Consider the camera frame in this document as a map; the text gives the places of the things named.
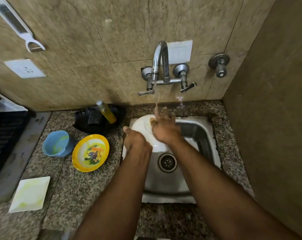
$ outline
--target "dish soap bottle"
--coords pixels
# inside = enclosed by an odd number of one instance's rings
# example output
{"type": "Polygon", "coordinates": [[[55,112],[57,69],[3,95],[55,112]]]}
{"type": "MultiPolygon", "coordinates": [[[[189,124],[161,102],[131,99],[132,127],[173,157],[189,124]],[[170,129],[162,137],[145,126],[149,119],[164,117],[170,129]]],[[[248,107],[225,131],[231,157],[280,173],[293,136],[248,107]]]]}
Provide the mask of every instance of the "dish soap bottle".
{"type": "Polygon", "coordinates": [[[107,104],[105,104],[102,100],[97,101],[97,106],[99,107],[100,112],[104,115],[104,117],[109,121],[110,124],[116,122],[117,118],[110,111],[107,104]]]}

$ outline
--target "granite countertop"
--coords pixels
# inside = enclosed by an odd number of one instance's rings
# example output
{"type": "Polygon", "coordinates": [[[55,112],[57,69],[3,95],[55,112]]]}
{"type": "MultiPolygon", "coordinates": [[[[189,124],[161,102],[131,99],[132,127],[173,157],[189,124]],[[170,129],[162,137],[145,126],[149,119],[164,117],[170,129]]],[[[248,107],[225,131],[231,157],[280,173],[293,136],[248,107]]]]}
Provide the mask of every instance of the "granite countertop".
{"type": "MultiPolygon", "coordinates": [[[[253,191],[231,129],[222,101],[192,101],[159,104],[168,107],[175,116],[208,116],[217,141],[222,169],[252,196],[253,191]]],[[[127,107],[122,125],[129,119],[152,114],[154,104],[127,107]]],[[[102,167],[82,173],[76,170],[71,155],[63,158],[48,157],[42,153],[42,144],[51,131],[66,130],[76,141],[87,134],[72,127],[74,111],[53,112],[22,175],[22,179],[50,176],[50,184],[41,210],[9,214],[9,203],[0,203],[0,239],[59,239],[64,229],[76,228],[82,215],[113,177],[120,165],[122,127],[105,135],[110,143],[108,159],[102,167]]],[[[137,236],[205,239],[211,235],[198,208],[193,204],[141,205],[137,236]]]]}

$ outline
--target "yellow-rimmed plate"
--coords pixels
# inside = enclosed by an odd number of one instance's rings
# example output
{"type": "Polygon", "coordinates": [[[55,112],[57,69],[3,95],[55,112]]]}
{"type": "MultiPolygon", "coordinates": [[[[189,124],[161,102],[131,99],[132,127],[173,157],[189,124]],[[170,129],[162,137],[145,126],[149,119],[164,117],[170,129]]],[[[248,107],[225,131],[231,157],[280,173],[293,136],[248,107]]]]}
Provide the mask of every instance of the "yellow-rimmed plate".
{"type": "Polygon", "coordinates": [[[73,166],[81,172],[96,170],[106,161],[109,149],[109,142],[104,136],[95,134],[84,137],[73,150],[73,166]]]}

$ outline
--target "brown wall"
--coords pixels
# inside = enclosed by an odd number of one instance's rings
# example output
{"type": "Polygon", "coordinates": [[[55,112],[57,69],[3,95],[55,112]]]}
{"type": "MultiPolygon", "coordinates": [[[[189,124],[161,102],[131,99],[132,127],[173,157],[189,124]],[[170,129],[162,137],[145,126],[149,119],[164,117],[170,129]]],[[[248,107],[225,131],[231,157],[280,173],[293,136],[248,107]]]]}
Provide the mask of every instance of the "brown wall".
{"type": "Polygon", "coordinates": [[[224,103],[257,201],[302,235],[302,0],[276,0],[224,103]]]}
{"type": "Polygon", "coordinates": [[[0,91],[35,110],[75,109],[106,102],[155,102],[140,68],[152,65],[159,40],[193,40],[189,82],[159,87],[160,101],[221,99],[274,0],[8,0],[47,50],[29,53],[0,17],[0,91]],[[217,79],[213,53],[231,56],[217,79]],[[3,61],[30,58],[47,77],[21,79],[3,61]]]}

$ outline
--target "square white plate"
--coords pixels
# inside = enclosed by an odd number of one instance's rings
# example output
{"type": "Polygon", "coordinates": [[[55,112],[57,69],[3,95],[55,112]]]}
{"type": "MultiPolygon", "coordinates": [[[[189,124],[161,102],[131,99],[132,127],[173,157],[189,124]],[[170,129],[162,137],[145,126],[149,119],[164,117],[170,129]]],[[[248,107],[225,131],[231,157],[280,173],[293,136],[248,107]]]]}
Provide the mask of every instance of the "square white plate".
{"type": "Polygon", "coordinates": [[[50,176],[20,180],[9,213],[35,211],[43,207],[50,176]]]}

